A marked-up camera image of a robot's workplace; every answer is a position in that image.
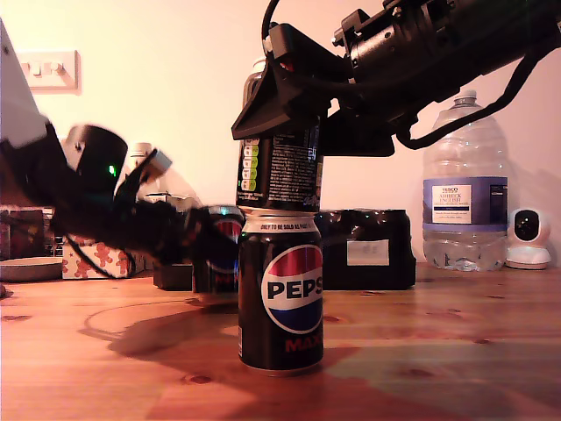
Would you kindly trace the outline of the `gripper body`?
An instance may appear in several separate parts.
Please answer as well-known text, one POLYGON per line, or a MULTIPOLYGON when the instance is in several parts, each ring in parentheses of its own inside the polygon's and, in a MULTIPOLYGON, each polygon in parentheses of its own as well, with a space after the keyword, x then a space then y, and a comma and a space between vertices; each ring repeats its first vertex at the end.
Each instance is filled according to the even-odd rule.
POLYGON ((407 130, 420 110, 454 95, 456 46, 453 2, 386 2, 368 17, 344 19, 335 40, 344 45, 354 91, 338 96, 328 119, 341 130, 407 130))

